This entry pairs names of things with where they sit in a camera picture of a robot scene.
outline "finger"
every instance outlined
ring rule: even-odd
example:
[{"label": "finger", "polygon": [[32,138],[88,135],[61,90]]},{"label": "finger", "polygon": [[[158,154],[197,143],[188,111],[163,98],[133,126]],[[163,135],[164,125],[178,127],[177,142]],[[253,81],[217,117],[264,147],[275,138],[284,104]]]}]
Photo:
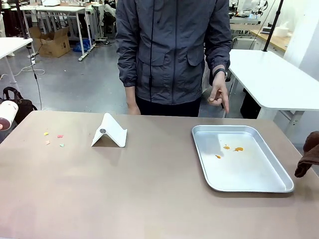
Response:
[{"label": "finger", "polygon": [[226,113],[229,113],[229,100],[228,100],[228,92],[227,88],[225,87],[225,90],[221,93],[223,105],[225,107]]},{"label": "finger", "polygon": [[210,101],[209,104],[212,106],[220,106],[220,104],[223,102],[223,100],[221,98],[218,98],[214,101]]},{"label": "finger", "polygon": [[210,96],[209,96],[209,98],[208,98],[208,101],[212,102],[212,101],[215,100],[216,94],[217,94],[217,90],[218,90],[217,87],[213,86],[213,90],[212,90],[211,93],[210,93]]}]

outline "white phone stand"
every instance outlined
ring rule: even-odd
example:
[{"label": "white phone stand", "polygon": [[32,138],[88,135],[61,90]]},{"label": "white phone stand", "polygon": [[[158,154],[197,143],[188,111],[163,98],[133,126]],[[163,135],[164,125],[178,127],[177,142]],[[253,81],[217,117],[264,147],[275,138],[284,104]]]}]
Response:
[{"label": "white phone stand", "polygon": [[105,113],[101,125],[95,132],[91,147],[102,137],[107,134],[119,147],[125,147],[126,135],[128,130],[122,129],[117,121],[109,114]]}]

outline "hand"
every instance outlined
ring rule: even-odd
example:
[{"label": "hand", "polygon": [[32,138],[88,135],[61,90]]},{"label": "hand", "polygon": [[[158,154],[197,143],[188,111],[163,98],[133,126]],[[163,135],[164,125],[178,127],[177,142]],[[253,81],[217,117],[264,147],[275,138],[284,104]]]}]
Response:
[{"label": "hand", "polygon": [[137,104],[128,105],[128,109],[129,109],[129,115],[137,115],[137,116],[141,115],[141,111]]},{"label": "hand", "polygon": [[225,83],[225,73],[218,72],[213,81],[213,90],[208,98],[210,105],[219,106],[223,103],[225,110],[229,113],[228,92]]}]

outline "jacket sleeve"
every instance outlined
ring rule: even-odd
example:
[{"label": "jacket sleeve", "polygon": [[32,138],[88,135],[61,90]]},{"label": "jacket sleeve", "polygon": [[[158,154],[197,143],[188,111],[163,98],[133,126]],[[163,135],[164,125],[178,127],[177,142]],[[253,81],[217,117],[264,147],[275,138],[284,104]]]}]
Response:
[{"label": "jacket sleeve", "polygon": [[135,0],[119,0],[116,9],[116,25],[120,80],[125,87],[136,85],[136,54],[139,44],[139,20]]},{"label": "jacket sleeve", "polygon": [[228,16],[228,0],[217,0],[210,16],[205,35],[206,61],[212,70],[218,65],[228,69],[230,65],[231,30]]}]

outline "metal tray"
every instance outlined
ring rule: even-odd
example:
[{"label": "metal tray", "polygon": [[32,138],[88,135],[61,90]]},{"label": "metal tray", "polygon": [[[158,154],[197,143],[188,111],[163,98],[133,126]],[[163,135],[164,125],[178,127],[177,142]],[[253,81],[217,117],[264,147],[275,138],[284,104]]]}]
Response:
[{"label": "metal tray", "polygon": [[198,125],[192,134],[205,179],[216,191],[288,193],[294,190],[290,176],[254,128]]}]

